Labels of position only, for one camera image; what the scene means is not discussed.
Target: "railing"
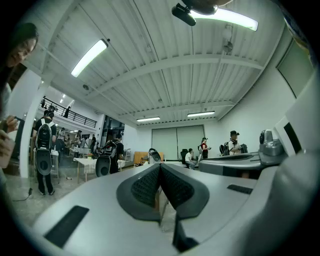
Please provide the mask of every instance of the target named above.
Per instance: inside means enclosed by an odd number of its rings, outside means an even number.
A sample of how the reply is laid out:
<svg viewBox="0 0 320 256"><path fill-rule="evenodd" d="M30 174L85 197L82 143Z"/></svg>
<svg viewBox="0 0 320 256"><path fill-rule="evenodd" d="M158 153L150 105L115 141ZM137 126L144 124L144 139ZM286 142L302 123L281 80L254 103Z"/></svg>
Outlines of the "railing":
<svg viewBox="0 0 320 256"><path fill-rule="evenodd" d="M83 115L80 115L78 113L75 113L73 111L69 111L69 114L66 115L66 110L67 108L53 102L50 99L47 99L46 97L43 97L41 103L40 103L40 107L45 109L45 110L49 110L49 111L53 111L54 115L59 115L62 116L64 118L76 121L80 124L86 125L86 126L90 126L95 128L96 127L96 123L97 121L92 120L90 118L87 118Z"/></svg>

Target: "floor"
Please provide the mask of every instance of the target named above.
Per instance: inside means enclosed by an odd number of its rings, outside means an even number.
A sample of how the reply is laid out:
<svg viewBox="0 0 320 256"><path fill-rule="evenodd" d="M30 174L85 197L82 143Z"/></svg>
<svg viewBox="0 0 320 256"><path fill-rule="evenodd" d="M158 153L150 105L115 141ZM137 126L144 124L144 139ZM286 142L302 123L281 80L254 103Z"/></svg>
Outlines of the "floor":
<svg viewBox="0 0 320 256"><path fill-rule="evenodd" d="M21 178L15 175L6 174L6 189L12 199L13 207L18 217L28 226L32 226L38 216L49 206L72 192L78 186L85 182L85 175L80 169L79 184L77 184L78 163L72 161L72 157L63 156L59 163L59 182L56 176L51 176L51 182L55 189L53 195L41 195L38 191L36 177ZM95 174L89 174L88 180L95 179ZM32 188L32 194L28 197L29 188ZM164 193L160 194L160 213L164 214L160 225L161 231L170 241L173 239L176 211L167 203L167 197Z"/></svg>

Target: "bag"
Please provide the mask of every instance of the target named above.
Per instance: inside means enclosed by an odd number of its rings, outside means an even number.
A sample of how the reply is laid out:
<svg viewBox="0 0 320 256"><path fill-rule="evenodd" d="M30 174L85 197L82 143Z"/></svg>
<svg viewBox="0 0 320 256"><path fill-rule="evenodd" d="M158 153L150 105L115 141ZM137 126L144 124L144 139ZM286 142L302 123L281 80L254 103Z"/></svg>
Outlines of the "bag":
<svg viewBox="0 0 320 256"><path fill-rule="evenodd" d="M44 118L41 119L41 126L38 130L35 147L36 149L50 150L52 147L52 131L51 127L55 125L54 122L46 123Z"/></svg>

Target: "white wall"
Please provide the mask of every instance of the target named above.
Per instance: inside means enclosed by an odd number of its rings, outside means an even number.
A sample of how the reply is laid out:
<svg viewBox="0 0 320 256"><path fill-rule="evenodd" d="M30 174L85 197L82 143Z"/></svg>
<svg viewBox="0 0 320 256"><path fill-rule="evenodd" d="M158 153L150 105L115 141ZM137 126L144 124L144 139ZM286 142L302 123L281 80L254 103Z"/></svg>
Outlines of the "white wall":
<svg viewBox="0 0 320 256"><path fill-rule="evenodd" d="M41 77L27 69L16 83L10 97L8 113L20 119L25 119L31 103L38 91Z"/></svg>
<svg viewBox="0 0 320 256"><path fill-rule="evenodd" d="M79 115L82 115L86 118L90 118L94 121L98 121L100 114L96 114L95 111L82 104L80 101L75 100L73 103L73 106L71 107L71 111L76 112Z"/></svg>
<svg viewBox="0 0 320 256"><path fill-rule="evenodd" d="M258 151L260 132L273 129L295 103L296 99L289 85L276 69L291 39L290 33L285 28L269 64L254 87L220 120L221 136L225 141L230 137L230 131L236 130L240 133L238 136L240 144L246 144L249 152Z"/></svg>

